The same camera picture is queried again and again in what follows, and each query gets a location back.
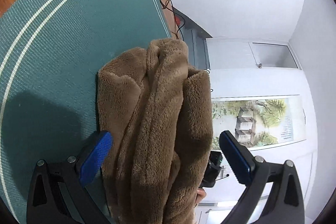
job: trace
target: painting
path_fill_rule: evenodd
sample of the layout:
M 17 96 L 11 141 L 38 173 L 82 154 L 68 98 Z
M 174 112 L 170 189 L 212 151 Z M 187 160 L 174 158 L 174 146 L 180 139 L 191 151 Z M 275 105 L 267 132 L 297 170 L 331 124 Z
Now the painting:
M 305 115 L 299 96 L 223 99 L 212 102 L 213 150 L 220 150 L 219 135 L 224 130 L 249 150 L 305 138 Z

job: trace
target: black cable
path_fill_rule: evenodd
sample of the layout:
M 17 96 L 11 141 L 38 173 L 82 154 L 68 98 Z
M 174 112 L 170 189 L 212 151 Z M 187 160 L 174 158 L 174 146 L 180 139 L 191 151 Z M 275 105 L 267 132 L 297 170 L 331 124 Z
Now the black cable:
M 179 37 L 178 37 L 177 33 L 180 32 L 180 34 L 181 34 L 181 36 L 182 36 L 182 40 L 184 40 L 184 37 L 183 37 L 183 33 L 182 33 L 182 31 L 181 31 L 181 28 L 185 25 L 185 19 L 183 18 L 183 16 L 178 15 L 179 17 L 181 17 L 181 18 L 183 19 L 183 24 L 182 24 L 181 26 L 179 26 L 179 25 L 177 24 L 177 22 L 176 22 L 176 17 L 175 17 L 176 12 L 174 11 L 173 2 L 172 2 L 171 0 L 166 0 L 166 3 L 164 4 L 164 3 L 162 2 L 162 0 L 159 0 L 159 1 L 160 1 L 161 5 L 162 5 L 162 9 L 163 9 L 163 10 L 164 10 L 164 9 L 167 9 L 167 10 L 173 12 L 173 15 L 174 15 L 174 21 L 175 21 L 175 24 L 178 26 L 178 30 L 177 30 L 176 33 L 174 33 L 174 32 L 172 32 L 172 33 L 173 33 L 174 35 L 176 35 L 176 38 L 178 39 Z M 171 4 L 172 10 L 171 10 L 170 8 L 168 8 L 168 4 L 169 4 L 169 3 Z
M 215 181 L 217 181 L 217 180 L 221 180 L 221 179 L 226 179 L 228 176 L 229 176 L 229 174 L 226 174 L 226 176 L 224 176 L 224 177 L 222 177 L 222 178 L 220 178 L 220 179 L 216 179 Z
M 208 72 L 208 74 L 210 74 L 210 71 L 208 69 L 204 69 Z M 213 89 L 210 89 L 211 92 L 213 92 Z

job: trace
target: human hand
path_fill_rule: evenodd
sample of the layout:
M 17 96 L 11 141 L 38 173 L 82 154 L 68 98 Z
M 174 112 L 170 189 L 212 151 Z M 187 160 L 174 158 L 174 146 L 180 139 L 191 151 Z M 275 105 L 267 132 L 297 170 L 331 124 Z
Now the human hand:
M 198 205 L 198 203 L 200 203 L 202 201 L 203 198 L 205 198 L 207 195 L 207 193 L 205 192 L 205 190 L 203 188 L 198 188 L 197 189 L 197 196 L 196 196 L 196 200 L 195 200 L 195 207 Z

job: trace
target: green tabletop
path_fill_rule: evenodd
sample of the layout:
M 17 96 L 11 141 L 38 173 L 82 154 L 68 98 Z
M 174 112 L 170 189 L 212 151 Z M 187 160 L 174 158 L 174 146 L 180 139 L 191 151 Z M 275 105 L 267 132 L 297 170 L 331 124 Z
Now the green tabletop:
M 0 196 L 25 223 L 36 162 L 77 155 L 98 130 L 98 70 L 170 35 L 158 0 L 17 0 L 0 34 Z M 108 214 L 99 176 L 88 190 Z

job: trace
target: brown fleece towel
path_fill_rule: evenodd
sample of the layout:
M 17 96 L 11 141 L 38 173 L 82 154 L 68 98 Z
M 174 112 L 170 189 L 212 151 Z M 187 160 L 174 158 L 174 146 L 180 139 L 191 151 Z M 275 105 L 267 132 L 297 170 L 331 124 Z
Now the brown fleece towel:
M 134 48 L 98 73 L 100 129 L 113 147 L 102 170 L 123 224 L 191 224 L 212 141 L 209 75 L 181 40 Z

